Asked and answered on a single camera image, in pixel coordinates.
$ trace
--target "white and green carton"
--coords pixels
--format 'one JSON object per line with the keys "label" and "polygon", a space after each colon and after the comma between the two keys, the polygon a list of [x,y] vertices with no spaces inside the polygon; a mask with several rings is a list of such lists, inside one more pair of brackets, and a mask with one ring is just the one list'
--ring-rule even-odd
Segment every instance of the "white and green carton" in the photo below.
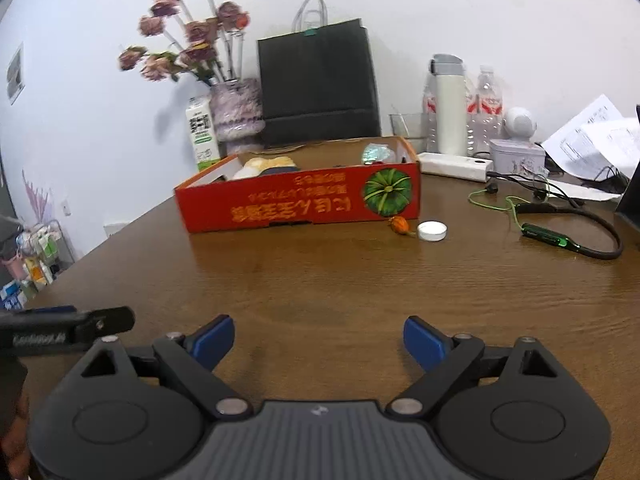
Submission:
{"label": "white and green carton", "polygon": [[209,97],[191,99],[186,113],[193,153],[196,155],[198,171],[202,171],[220,160]]}

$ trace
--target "gray bottle lid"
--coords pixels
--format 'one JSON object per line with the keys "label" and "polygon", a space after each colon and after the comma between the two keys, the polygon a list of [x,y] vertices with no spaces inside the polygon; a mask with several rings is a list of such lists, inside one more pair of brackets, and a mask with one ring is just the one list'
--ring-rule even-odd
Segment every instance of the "gray bottle lid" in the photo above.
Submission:
{"label": "gray bottle lid", "polygon": [[465,75],[462,60],[451,54],[434,54],[430,70],[433,75]]}

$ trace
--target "plastic water bottle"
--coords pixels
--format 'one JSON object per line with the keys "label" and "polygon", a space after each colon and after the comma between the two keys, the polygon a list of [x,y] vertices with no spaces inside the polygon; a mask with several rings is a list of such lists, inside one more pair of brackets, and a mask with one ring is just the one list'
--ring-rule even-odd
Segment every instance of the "plastic water bottle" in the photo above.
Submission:
{"label": "plastic water bottle", "polygon": [[436,78],[429,70],[422,94],[422,136],[425,140],[425,151],[428,153],[438,153],[437,126]]}
{"label": "plastic water bottle", "polygon": [[481,66],[478,76],[478,128],[476,153],[489,151],[489,140],[500,139],[502,126],[502,90],[495,80],[494,69]]}
{"label": "plastic water bottle", "polygon": [[478,116],[478,90],[468,75],[465,75],[466,87],[466,156],[476,151],[476,117]]}

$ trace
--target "gray ribbed panel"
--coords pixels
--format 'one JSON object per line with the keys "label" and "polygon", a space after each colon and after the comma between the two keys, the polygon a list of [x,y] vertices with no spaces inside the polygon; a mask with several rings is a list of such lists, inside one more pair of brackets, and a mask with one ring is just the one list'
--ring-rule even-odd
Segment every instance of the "gray ribbed panel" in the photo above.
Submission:
{"label": "gray ribbed panel", "polygon": [[268,401],[251,420],[217,425],[167,480],[471,478],[446,461],[424,427],[389,420],[374,402]]}

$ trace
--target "white spherical device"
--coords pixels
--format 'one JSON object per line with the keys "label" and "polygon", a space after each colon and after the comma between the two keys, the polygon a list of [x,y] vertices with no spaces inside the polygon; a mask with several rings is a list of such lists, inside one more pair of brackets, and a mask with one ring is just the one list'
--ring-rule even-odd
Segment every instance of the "white spherical device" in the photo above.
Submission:
{"label": "white spherical device", "polygon": [[504,128],[514,139],[530,139],[537,127],[531,112],[526,108],[509,108],[504,115]]}

